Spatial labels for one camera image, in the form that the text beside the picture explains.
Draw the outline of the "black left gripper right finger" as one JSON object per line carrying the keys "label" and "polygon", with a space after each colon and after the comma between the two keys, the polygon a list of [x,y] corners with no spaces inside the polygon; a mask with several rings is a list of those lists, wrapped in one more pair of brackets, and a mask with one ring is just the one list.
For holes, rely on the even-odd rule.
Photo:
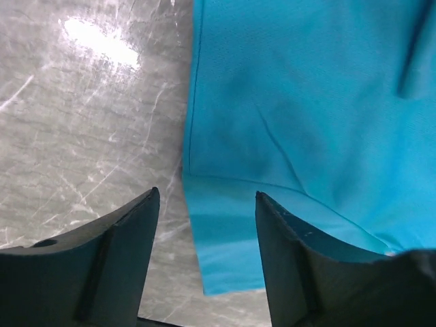
{"label": "black left gripper right finger", "polygon": [[355,247],[262,192],[255,220],[273,326],[435,325],[433,250]]}

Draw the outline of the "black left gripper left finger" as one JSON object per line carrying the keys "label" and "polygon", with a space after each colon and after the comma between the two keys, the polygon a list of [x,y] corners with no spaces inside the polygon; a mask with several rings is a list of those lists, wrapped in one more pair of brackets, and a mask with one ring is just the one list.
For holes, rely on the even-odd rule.
{"label": "black left gripper left finger", "polygon": [[152,188],[30,247],[1,250],[2,326],[135,326],[159,216]]}

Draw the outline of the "teal t-shirt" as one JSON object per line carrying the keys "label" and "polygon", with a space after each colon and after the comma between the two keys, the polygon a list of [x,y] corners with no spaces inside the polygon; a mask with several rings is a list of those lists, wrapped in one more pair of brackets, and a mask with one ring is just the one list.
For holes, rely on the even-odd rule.
{"label": "teal t-shirt", "polygon": [[183,188],[204,293],[264,287],[255,194],[349,244],[435,246],[435,2],[195,1]]}

